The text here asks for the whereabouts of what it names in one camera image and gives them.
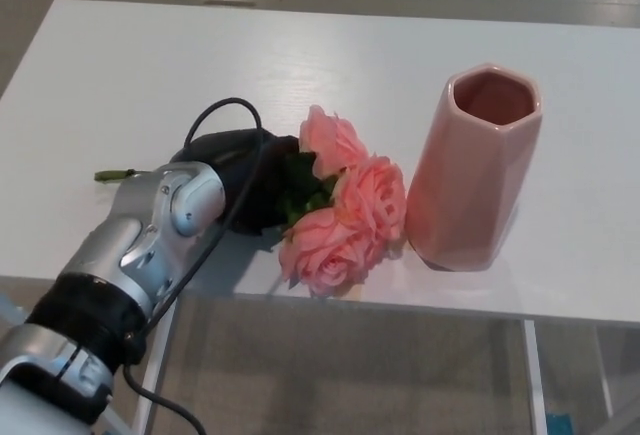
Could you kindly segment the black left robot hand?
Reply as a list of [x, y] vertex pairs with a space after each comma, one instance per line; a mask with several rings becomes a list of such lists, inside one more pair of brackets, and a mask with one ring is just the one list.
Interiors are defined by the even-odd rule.
[[303, 209], [323, 187], [313, 175], [315, 155], [300, 152], [298, 138], [292, 135], [277, 136], [262, 129], [262, 152], [255, 166], [257, 132], [242, 129], [202, 135], [171, 158], [173, 163], [206, 163], [218, 173], [226, 197], [224, 215], [230, 212], [246, 180], [251, 179], [230, 230], [252, 236], [288, 224], [288, 217]]

